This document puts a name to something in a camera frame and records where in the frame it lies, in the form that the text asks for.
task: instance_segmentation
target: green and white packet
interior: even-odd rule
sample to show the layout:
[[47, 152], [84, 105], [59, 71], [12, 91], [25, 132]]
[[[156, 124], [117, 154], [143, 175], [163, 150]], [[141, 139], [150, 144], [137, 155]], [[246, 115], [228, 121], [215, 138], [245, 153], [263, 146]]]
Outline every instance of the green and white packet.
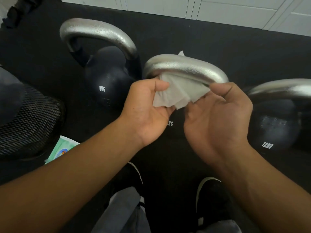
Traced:
[[80, 143], [71, 140], [67, 137], [60, 136], [59, 140], [57, 141], [52, 153], [48, 157], [48, 159], [45, 160], [45, 164], [51, 162], [52, 160], [62, 156], [64, 153], [68, 152], [71, 150], [73, 147], [78, 145]]

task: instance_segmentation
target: black shoe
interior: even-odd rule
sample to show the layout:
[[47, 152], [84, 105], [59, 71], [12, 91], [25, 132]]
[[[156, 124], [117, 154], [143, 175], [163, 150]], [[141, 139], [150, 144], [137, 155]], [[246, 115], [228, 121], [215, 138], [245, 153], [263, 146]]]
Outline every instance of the black shoe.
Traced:
[[223, 220], [229, 220], [230, 198], [220, 180], [204, 178], [196, 193], [196, 215], [199, 230]]
[[120, 190], [133, 186], [141, 196], [139, 205], [144, 207], [144, 184], [137, 167], [133, 163], [128, 162], [111, 180], [111, 184], [111, 196]]

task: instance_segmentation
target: white shoe sole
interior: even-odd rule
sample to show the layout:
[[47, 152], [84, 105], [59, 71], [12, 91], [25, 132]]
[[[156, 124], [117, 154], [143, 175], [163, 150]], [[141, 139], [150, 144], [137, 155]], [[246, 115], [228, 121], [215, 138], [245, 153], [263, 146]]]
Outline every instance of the white shoe sole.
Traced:
[[142, 176], [140, 175], [140, 173], [139, 173], [139, 171], [138, 171], [138, 169], [137, 169], [137, 167], [135, 166], [135, 164], [133, 164], [132, 162], [128, 162], [130, 165], [132, 165], [135, 169], [136, 169], [136, 171], [138, 172], [138, 174], [139, 174], [139, 177], [140, 177], [140, 180], [142, 181]]
[[200, 191], [201, 191], [201, 189], [202, 189], [204, 183], [207, 182], [208, 180], [218, 180], [218, 179], [215, 178], [215, 177], [211, 177], [211, 176], [210, 176], [210, 177], [204, 178], [204, 179], [200, 182], [199, 187], [198, 187], [197, 192], [196, 192], [195, 211], [196, 211], [196, 207], [197, 207], [197, 202], [198, 202], [198, 200], [199, 200]]

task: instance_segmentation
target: pant leg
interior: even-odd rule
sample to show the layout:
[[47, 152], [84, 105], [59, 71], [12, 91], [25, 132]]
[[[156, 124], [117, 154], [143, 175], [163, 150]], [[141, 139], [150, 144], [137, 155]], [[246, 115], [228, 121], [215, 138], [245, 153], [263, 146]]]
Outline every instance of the pant leg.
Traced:
[[91, 233], [150, 233], [141, 197], [134, 187], [117, 192]]
[[196, 233], [242, 233], [234, 220], [219, 221]]

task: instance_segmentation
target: kettlebell handle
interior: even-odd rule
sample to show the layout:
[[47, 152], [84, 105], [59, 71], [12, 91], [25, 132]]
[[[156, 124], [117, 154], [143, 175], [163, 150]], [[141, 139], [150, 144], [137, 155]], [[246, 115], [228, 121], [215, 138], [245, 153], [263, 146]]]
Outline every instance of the kettlebell handle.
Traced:
[[311, 79], [292, 78], [263, 83], [247, 92], [253, 102], [278, 99], [310, 99]]
[[164, 72], [206, 85], [229, 82], [227, 75], [215, 65], [183, 55], [156, 55], [146, 62], [142, 75], [143, 78], [155, 78]]
[[83, 67], [90, 55], [78, 43], [78, 37], [106, 40], [122, 50], [127, 60], [132, 61], [138, 58], [137, 48], [132, 39], [121, 29], [109, 23], [92, 19], [69, 19], [61, 25], [59, 34], [72, 56]]

